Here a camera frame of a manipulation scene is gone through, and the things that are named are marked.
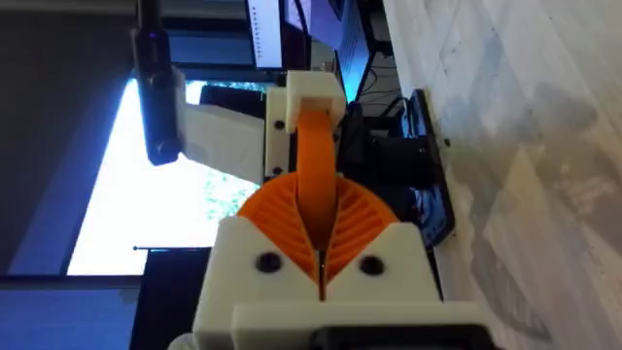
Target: desk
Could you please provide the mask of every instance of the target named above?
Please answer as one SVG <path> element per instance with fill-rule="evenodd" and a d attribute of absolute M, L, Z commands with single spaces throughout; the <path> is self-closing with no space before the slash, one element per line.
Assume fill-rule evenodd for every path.
<path fill-rule="evenodd" d="M 385 0 L 456 211 L 436 250 L 506 349 L 622 347 L 622 2 Z"/>

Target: computer monitor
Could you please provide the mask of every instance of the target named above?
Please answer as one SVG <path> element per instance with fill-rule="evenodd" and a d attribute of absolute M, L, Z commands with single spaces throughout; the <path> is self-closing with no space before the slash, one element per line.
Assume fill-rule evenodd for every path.
<path fill-rule="evenodd" d="M 309 69 L 310 54 L 305 49 L 302 31 L 284 20 L 287 0 L 246 0 L 253 43 L 255 66 L 258 69 Z"/>
<path fill-rule="evenodd" d="M 343 38 L 335 55 L 346 102 L 350 103 L 361 94 L 376 48 L 369 15 L 361 1 L 345 0 L 341 25 Z"/>
<path fill-rule="evenodd" d="M 295 0 L 285 1 L 285 22 L 302 30 Z M 300 0 L 309 35 L 337 50 L 341 45 L 343 0 Z"/>

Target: wall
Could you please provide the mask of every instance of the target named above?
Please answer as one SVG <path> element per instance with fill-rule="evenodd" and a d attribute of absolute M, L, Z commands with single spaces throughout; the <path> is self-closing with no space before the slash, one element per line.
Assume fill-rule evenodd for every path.
<path fill-rule="evenodd" d="M 0 13 L 0 273 L 71 150 L 67 186 L 48 193 L 55 210 L 38 218 L 51 239 L 27 258 L 67 251 L 132 69 L 130 25 L 131 17 Z M 76 135 L 81 145 L 71 145 Z M 46 267 L 59 272 L 59 263 Z"/>
<path fill-rule="evenodd" d="M 127 349 L 137 289 L 0 290 L 4 350 Z"/>

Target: monitor screen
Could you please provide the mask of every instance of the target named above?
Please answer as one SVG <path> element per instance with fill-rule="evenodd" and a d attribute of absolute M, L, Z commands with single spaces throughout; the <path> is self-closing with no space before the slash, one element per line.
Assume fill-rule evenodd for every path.
<path fill-rule="evenodd" d="M 187 84 L 188 103 L 198 103 L 205 84 Z M 235 214 L 258 187 L 183 155 L 153 166 L 145 149 L 138 85 L 130 80 L 67 273 L 142 274 L 147 251 L 136 248 L 212 246 L 220 219 Z"/>
<path fill-rule="evenodd" d="M 282 68 L 279 0 L 246 0 L 258 68 Z"/>

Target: black mount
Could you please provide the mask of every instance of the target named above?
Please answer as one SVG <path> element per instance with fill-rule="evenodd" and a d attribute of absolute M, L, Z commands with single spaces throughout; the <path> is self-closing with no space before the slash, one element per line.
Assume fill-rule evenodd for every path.
<path fill-rule="evenodd" d="M 394 117 L 364 118 L 361 104 L 348 106 L 337 170 L 383 198 L 402 221 L 417 225 L 431 248 L 454 228 L 454 211 L 425 93 L 415 90 L 403 100 Z M 379 128 L 388 136 L 375 136 Z"/>

